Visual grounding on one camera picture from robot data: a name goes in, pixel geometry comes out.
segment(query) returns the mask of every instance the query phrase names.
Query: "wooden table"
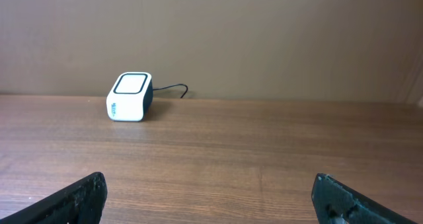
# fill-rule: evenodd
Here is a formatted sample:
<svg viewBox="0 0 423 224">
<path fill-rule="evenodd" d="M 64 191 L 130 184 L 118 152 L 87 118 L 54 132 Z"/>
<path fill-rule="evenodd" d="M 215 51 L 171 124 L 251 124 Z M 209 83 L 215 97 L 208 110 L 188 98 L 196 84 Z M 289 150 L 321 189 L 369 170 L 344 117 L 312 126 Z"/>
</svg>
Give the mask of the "wooden table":
<svg viewBox="0 0 423 224">
<path fill-rule="evenodd" d="M 131 123 L 101 97 L 0 96 L 0 218 L 94 171 L 102 223 L 316 223 L 318 172 L 423 223 L 423 110 L 155 99 Z"/>
</svg>

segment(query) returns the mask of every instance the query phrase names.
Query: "beige wall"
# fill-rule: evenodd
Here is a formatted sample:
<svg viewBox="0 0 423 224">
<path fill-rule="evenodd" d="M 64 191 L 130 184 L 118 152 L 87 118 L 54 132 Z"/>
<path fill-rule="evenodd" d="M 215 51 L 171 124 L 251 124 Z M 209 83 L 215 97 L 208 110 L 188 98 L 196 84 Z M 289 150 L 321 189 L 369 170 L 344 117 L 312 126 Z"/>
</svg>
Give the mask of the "beige wall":
<svg viewBox="0 0 423 224">
<path fill-rule="evenodd" d="M 422 0 L 0 0 L 0 93 L 416 102 Z"/>
</svg>

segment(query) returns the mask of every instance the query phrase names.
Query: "wood grain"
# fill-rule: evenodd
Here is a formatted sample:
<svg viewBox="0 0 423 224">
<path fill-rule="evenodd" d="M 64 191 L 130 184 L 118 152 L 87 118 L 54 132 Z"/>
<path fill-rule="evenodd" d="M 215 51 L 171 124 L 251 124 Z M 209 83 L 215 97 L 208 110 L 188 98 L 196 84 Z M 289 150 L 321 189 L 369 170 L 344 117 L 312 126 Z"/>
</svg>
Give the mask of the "wood grain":
<svg viewBox="0 0 423 224">
<path fill-rule="evenodd" d="M 102 223 L 316 223 L 318 172 L 423 222 L 423 110 L 389 104 L 0 96 L 0 218 L 94 172 Z"/>
</svg>

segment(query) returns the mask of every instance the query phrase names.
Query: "black plastic part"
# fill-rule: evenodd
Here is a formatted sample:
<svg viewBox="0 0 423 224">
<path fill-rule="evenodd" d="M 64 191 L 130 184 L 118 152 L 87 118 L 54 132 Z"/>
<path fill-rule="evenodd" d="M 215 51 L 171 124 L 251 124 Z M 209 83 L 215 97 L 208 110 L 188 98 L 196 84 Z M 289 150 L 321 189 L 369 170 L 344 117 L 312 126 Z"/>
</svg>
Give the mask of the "black plastic part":
<svg viewBox="0 0 423 224">
<path fill-rule="evenodd" d="M 327 174 L 317 174 L 311 199 L 319 223 L 394 224 L 415 223 L 338 182 Z"/>
<path fill-rule="evenodd" d="M 18 211 L 1 224 L 82 224 L 100 223 L 107 186 L 101 172 L 95 172 Z"/>
</svg>

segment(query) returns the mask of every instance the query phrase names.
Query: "cable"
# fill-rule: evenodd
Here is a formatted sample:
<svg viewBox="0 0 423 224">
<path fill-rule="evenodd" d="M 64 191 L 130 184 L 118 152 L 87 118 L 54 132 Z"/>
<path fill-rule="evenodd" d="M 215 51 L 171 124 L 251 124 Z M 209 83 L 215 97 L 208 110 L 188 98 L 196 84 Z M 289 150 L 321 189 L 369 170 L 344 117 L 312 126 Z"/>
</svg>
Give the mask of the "cable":
<svg viewBox="0 0 423 224">
<path fill-rule="evenodd" d="M 167 87 L 153 89 L 153 91 L 158 91 L 158 90 L 162 90 L 162 89 L 168 89 L 168 88 L 172 88 L 172 87 L 175 87 L 175 86 L 183 86 L 183 87 L 185 87 L 185 92 L 180 97 L 180 98 L 183 98 L 185 96 L 186 92 L 188 92 L 188 86 L 186 86 L 185 84 L 169 85 Z"/>
</svg>

